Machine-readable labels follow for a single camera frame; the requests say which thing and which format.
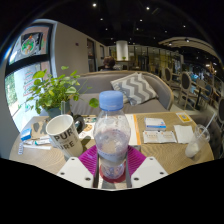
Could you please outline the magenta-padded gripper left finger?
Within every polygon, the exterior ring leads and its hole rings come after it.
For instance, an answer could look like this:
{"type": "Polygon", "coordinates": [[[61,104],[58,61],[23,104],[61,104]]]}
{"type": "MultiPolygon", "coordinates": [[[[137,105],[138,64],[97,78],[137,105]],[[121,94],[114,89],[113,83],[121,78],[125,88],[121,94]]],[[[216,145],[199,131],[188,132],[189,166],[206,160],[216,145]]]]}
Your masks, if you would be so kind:
{"type": "Polygon", "coordinates": [[[99,162],[96,146],[92,146],[79,157],[70,157],[57,175],[84,188],[97,188],[99,162]]]}

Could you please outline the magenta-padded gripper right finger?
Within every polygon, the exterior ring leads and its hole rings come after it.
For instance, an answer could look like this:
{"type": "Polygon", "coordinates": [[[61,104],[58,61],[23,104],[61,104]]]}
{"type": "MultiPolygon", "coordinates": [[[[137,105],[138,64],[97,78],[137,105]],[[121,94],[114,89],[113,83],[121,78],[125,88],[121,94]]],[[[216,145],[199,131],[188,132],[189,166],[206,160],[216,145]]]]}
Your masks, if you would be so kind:
{"type": "Polygon", "coordinates": [[[132,146],[126,156],[126,182],[128,188],[140,188],[157,181],[168,173],[155,157],[146,157],[132,146]]]}

